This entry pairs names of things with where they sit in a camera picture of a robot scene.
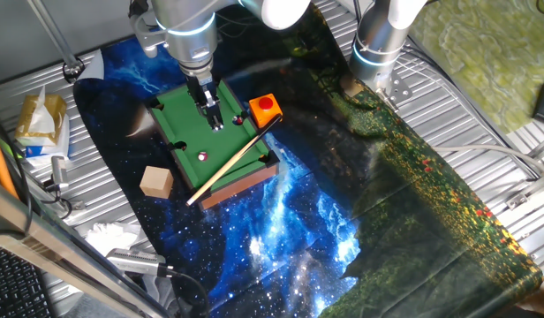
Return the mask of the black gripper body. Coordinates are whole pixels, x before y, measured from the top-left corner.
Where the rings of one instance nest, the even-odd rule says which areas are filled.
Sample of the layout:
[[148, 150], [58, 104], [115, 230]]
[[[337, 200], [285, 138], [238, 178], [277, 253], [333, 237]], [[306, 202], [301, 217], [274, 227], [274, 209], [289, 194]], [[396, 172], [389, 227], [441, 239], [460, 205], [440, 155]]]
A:
[[[218, 104], [220, 102], [219, 97], [217, 95], [217, 87], [218, 83], [214, 81], [213, 78], [211, 78], [209, 81], [206, 81], [202, 83], [197, 77], [195, 76], [185, 76], [186, 79], [186, 85], [188, 88], [189, 95], [193, 98], [194, 102], [198, 107], [210, 107], [214, 104]], [[209, 102], [208, 98], [206, 96], [206, 92], [209, 92], [211, 94], [212, 101]]]

